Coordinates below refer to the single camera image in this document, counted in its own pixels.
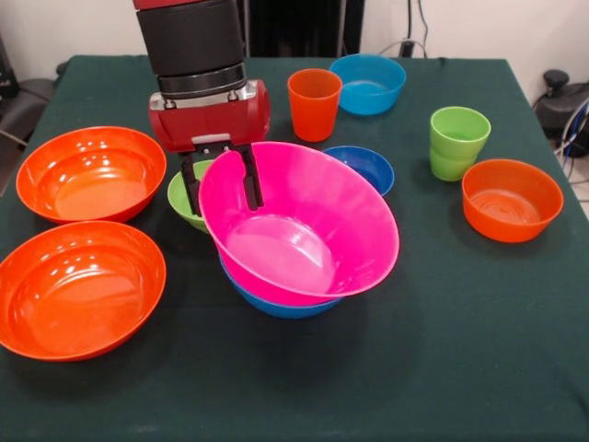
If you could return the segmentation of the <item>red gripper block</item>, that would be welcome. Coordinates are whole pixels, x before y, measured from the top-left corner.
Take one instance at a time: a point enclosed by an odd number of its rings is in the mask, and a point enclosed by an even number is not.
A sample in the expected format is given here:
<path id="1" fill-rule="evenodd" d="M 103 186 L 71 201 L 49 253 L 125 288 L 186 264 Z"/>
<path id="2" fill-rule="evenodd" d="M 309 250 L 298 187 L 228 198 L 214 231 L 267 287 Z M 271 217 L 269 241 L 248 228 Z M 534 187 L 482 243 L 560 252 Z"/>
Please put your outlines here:
<path id="1" fill-rule="evenodd" d="M 242 186 L 251 211 L 260 209 L 263 196 L 251 143 L 261 141 L 270 129 L 269 93 L 260 79 L 249 80 L 236 90 L 195 99 L 165 99 L 159 92 L 149 99 L 149 120 L 159 143 L 179 153 L 180 173 L 191 212 L 201 216 L 200 181 L 194 174 L 193 157 L 199 146 L 224 143 L 240 155 Z"/>

